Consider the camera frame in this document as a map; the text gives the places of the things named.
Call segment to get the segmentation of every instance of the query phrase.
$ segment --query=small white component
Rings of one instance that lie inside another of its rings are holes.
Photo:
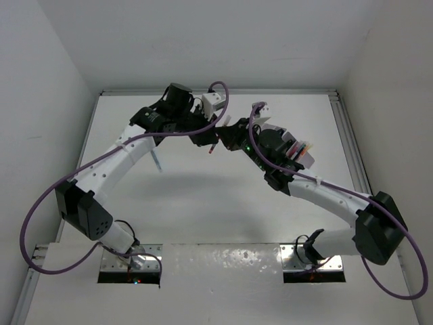
[[[262,127],[264,123],[271,118],[271,109],[266,103],[256,114],[253,119],[253,124]]]
[[[210,121],[212,115],[224,107],[225,97],[219,93],[204,93],[202,101],[204,116]]]

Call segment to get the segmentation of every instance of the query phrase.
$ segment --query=black bracket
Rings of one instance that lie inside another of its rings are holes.
[[[113,217],[94,198],[75,185],[76,181],[64,181],[55,188],[55,195],[62,218],[90,240],[100,239],[110,229]]]
[[[403,217],[390,195],[379,192],[371,199],[390,212],[407,230]],[[359,217],[355,223],[353,240],[358,251],[369,261],[385,265],[405,235],[372,204],[369,204],[363,211],[357,211],[357,215]]]

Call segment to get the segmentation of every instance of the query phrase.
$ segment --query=white backdrop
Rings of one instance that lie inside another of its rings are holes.
[[[39,0],[95,90],[337,87],[382,0]]]

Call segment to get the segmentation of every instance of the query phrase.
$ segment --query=white cable tie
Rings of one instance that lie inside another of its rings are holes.
[[[128,152],[127,147],[120,140],[116,140],[116,142],[114,142],[114,144],[118,147],[122,147],[124,151]]]
[[[128,157],[131,159],[131,161],[133,162],[133,165],[135,165],[135,163],[137,162],[133,155],[131,154],[131,152],[128,150],[128,148],[123,144],[123,142],[121,142],[120,140],[117,140],[116,142],[114,142],[114,144],[116,144],[116,146],[118,147],[122,147],[122,149],[128,154]]]
[[[319,177],[319,176],[316,176],[315,178],[316,178],[316,184],[317,184],[317,186],[320,186],[320,184],[321,184],[323,178],[321,178],[321,177]]]

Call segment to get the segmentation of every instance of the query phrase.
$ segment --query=white plastic part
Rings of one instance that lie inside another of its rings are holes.
[[[321,185],[322,179],[309,169],[304,169],[300,173],[314,177],[318,181],[310,181],[299,176],[294,176],[294,180],[288,184],[291,196],[303,198],[314,203],[345,220],[351,227],[355,226],[355,221],[358,217],[356,212],[359,209],[365,209],[369,204],[367,201]],[[369,196],[369,194],[359,194],[365,197]]]
[[[262,127],[264,125],[264,123],[271,118],[271,109],[266,104],[257,113],[258,114],[253,118],[253,125],[258,125],[258,126]]]
[[[117,142],[111,146],[108,151],[113,150],[116,146],[122,146],[122,149],[107,159],[79,173],[75,177],[77,180],[76,186],[85,192],[94,192],[94,199],[103,206],[111,189],[128,170],[131,169],[142,156],[155,148],[153,137],[138,139],[127,146],[122,144],[127,141],[128,138],[141,135],[144,131],[145,130],[138,125],[128,125]]]
[[[204,116],[210,121],[212,115],[224,107],[225,97],[219,93],[204,93],[202,101]]]
[[[321,232],[314,241],[314,249],[325,259],[335,255],[361,255],[352,238],[354,228]]]
[[[105,246],[114,249],[117,253],[125,254],[134,243],[134,237],[117,223],[113,222],[110,229],[99,241]]]

